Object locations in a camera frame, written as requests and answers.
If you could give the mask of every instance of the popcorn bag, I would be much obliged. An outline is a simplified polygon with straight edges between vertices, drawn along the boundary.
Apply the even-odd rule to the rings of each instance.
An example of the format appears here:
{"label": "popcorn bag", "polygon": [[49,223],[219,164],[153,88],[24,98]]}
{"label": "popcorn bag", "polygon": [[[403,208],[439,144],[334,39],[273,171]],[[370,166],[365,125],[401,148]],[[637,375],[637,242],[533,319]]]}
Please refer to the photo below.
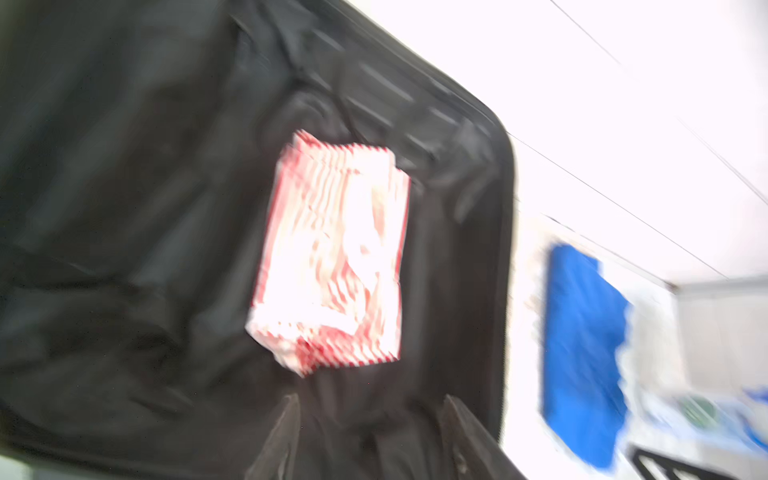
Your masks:
{"label": "popcorn bag", "polygon": [[246,329],[300,376],[391,362],[410,178],[386,148],[300,131],[283,149]]}

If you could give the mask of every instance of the red and white striped bag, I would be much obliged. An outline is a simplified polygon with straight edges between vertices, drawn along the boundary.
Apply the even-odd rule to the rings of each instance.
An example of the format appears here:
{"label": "red and white striped bag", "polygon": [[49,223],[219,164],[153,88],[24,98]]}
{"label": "red and white striped bag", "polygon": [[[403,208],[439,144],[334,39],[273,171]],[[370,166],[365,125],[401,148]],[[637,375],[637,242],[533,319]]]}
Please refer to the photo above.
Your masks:
{"label": "red and white striped bag", "polygon": [[280,155],[246,329],[301,376],[391,362],[410,178],[394,154],[305,131]]}

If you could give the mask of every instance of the blue cloth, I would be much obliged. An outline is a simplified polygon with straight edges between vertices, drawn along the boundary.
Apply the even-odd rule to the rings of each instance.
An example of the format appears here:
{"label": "blue cloth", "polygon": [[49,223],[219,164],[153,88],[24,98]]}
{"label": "blue cloth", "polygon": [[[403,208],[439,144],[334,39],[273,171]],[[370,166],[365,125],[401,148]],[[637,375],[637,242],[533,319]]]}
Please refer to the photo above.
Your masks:
{"label": "blue cloth", "polygon": [[596,259],[570,245],[552,250],[543,414],[574,454],[605,469],[627,414],[615,353],[624,341],[629,303],[598,267]]}

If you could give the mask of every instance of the blue object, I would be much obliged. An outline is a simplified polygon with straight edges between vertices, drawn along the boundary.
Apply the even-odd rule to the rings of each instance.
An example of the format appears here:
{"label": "blue object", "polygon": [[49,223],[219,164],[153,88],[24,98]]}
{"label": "blue object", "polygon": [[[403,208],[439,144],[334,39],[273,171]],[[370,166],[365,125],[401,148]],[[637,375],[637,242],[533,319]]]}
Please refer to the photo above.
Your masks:
{"label": "blue object", "polygon": [[627,405],[616,348],[629,302],[571,245],[552,250],[547,287],[544,418],[589,465],[610,468]]}

